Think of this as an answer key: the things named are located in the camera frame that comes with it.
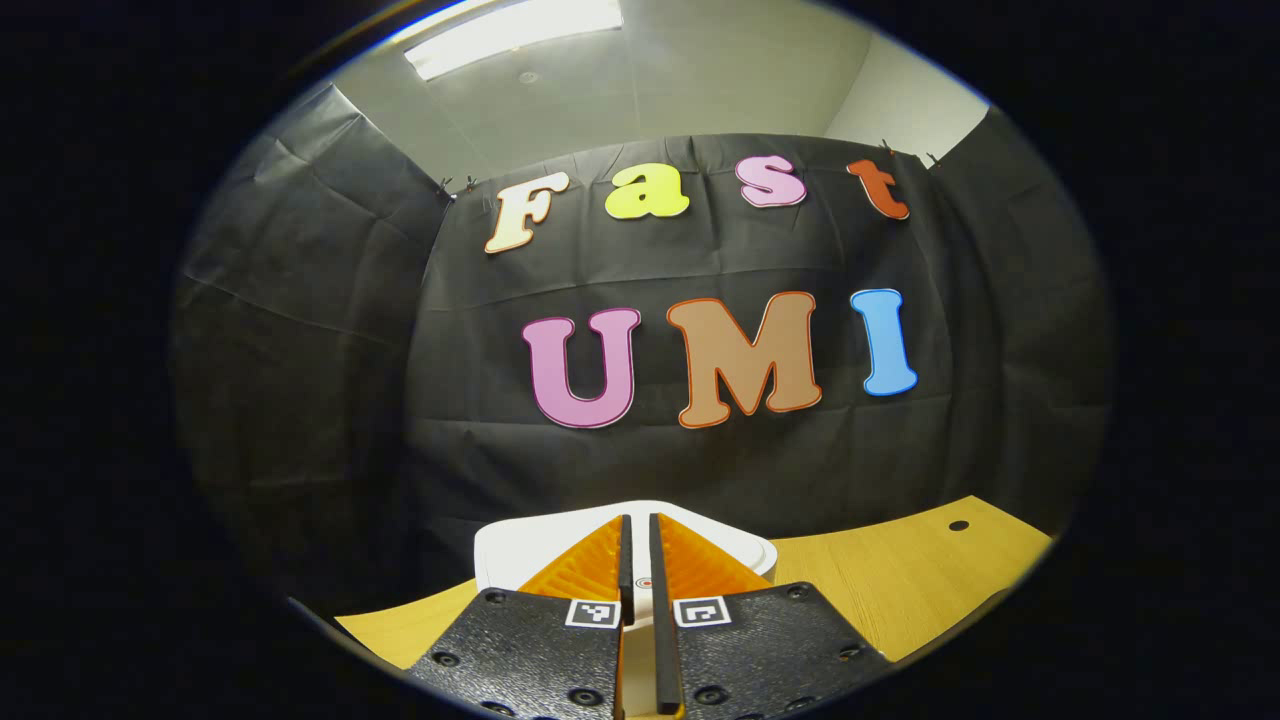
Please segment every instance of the screw hole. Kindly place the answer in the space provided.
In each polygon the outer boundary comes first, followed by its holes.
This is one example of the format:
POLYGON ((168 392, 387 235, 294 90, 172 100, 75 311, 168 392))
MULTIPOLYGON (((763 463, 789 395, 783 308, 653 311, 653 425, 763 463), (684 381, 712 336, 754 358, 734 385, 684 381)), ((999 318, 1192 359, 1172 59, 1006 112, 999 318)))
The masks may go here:
POLYGON ((492 710, 492 711, 497 712, 498 715, 506 715, 508 717, 515 717, 516 716, 516 714, 512 712, 509 707, 507 707, 506 705, 498 703, 498 702, 481 702, 480 707, 483 707, 485 710, 492 710))
POLYGON ((694 693, 694 701, 699 705, 719 705, 728 700, 728 693, 719 685, 707 685, 694 693))
POLYGON ((573 701, 575 703, 582 705, 582 706, 586 706, 586 707, 591 707, 594 705, 600 705, 602 702, 604 702, 604 698, 600 697, 600 693, 598 693, 595 691, 589 691, 586 688, 579 688, 576 691, 570 691, 568 698, 571 701, 573 701))

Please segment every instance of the fluorescent light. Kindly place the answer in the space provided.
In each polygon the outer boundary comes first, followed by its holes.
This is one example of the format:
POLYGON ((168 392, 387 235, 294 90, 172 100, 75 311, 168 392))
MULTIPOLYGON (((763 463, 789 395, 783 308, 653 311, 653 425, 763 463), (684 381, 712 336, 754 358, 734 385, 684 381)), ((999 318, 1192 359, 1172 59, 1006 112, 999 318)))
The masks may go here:
POLYGON ((435 14, 428 15, 428 17, 422 18, 421 20, 417 20, 416 23, 413 23, 413 24, 406 27, 404 29, 397 32, 396 35, 392 36, 392 38, 388 42, 399 42, 402 40, 404 40, 406 37, 412 37, 415 35, 419 35, 419 33, 421 33, 424 31, 428 31, 428 29, 430 29, 430 28, 433 28, 433 27, 443 23, 444 20, 451 20, 451 19, 461 15, 462 13, 466 13, 468 10, 475 10, 476 8, 479 8, 481 5, 488 5, 489 3, 493 3, 493 1, 494 0, 462 0, 461 3, 454 3, 453 5, 449 5, 448 8, 444 8, 443 10, 438 10, 435 14))
POLYGON ((404 58, 422 79, 431 79, 515 47, 618 27, 618 0, 525 0, 449 28, 406 51, 404 58))

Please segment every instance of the table surface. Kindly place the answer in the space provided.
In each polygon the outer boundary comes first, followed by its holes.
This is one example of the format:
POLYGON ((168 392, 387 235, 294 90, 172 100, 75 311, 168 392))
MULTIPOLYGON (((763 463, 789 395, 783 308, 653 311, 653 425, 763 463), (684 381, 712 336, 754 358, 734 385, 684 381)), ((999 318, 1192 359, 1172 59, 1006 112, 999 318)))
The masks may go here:
MULTIPOLYGON (((888 523, 772 542, 778 548, 776 585, 812 583, 897 661, 1016 583, 1051 541, 970 496, 888 523), (957 520, 968 527, 950 529, 957 520)), ((335 620, 374 655, 408 669, 476 592, 472 579, 407 605, 335 620)))

